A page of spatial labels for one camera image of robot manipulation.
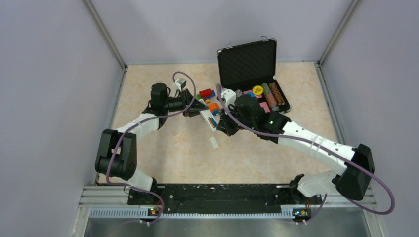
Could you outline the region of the white remote control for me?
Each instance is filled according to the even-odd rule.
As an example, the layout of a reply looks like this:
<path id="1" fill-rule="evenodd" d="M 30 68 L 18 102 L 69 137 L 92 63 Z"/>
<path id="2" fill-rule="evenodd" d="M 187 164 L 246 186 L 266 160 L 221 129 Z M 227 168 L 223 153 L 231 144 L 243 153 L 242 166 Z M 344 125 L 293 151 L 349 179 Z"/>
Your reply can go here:
<path id="1" fill-rule="evenodd" d="M 211 110 L 202 110 L 200 114 L 204 121 L 208 124 L 212 131 L 216 131 L 218 127 L 218 121 L 215 116 L 212 114 Z"/>

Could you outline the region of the blue battery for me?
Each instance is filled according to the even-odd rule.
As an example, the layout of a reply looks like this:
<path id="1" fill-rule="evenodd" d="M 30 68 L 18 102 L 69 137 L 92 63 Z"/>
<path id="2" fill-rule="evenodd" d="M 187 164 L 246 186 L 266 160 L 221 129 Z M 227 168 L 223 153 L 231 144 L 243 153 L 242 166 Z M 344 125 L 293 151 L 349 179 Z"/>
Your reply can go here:
<path id="1" fill-rule="evenodd" d="M 210 121 L 211 121 L 213 127 L 216 128 L 217 127 L 217 122 L 213 118 L 210 118 Z"/>

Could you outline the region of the orange battery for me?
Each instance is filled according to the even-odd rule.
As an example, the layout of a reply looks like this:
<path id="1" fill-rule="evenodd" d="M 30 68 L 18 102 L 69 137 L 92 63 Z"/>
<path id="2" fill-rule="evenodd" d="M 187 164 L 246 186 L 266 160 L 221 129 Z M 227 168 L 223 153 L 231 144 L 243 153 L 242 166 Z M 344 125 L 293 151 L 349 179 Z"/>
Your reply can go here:
<path id="1" fill-rule="evenodd" d="M 215 128 L 215 125 L 212 121 L 212 118 L 208 118 L 208 122 L 209 122 L 209 124 L 211 125 L 212 128 Z"/>

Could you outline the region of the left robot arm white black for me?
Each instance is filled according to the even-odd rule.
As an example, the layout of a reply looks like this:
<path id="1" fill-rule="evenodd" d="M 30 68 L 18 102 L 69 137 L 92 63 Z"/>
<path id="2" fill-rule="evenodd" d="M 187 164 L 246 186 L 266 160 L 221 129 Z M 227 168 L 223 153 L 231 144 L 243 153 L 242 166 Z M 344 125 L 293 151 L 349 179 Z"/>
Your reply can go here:
<path id="1" fill-rule="evenodd" d="M 152 85 L 151 99 L 145 110 L 123 127 L 105 129 L 96 155 L 96 172 L 117 178 L 119 185 L 141 189 L 139 196 L 146 204 L 155 203 L 159 194 L 153 187 L 155 180 L 137 166 L 137 142 L 160 129 L 171 112 L 194 117 L 208 108 L 195 100 L 188 89 L 179 90 L 175 97 L 169 93 L 170 89 L 164 83 Z"/>

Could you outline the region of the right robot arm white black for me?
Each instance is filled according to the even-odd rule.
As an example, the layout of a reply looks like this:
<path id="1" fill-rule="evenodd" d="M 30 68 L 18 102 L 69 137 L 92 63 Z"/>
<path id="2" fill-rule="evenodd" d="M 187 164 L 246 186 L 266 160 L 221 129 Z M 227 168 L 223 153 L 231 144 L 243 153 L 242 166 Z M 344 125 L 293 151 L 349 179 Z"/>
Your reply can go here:
<path id="1" fill-rule="evenodd" d="M 318 194 L 339 193 L 343 197 L 361 201 L 375 172 L 371 149 L 360 144 L 357 147 L 334 142 L 315 134 L 281 112 L 266 113 L 256 98 L 236 96 L 226 90 L 218 96 L 223 108 L 219 128 L 232 135 L 247 130 L 260 139 L 288 146 L 320 161 L 330 171 L 314 175 L 298 175 L 290 184 L 290 198 L 304 203 Z"/>

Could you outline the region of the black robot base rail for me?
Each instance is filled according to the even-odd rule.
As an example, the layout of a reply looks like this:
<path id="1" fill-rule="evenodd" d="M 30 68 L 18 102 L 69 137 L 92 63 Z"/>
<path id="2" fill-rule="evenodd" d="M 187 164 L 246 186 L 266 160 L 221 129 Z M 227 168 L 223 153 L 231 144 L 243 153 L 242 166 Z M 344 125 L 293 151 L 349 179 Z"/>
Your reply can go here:
<path id="1" fill-rule="evenodd" d="M 156 195 L 130 190 L 128 205 L 163 206 L 167 217 L 268 217 L 308 220 L 320 195 L 305 197 L 288 184 L 157 184 Z"/>

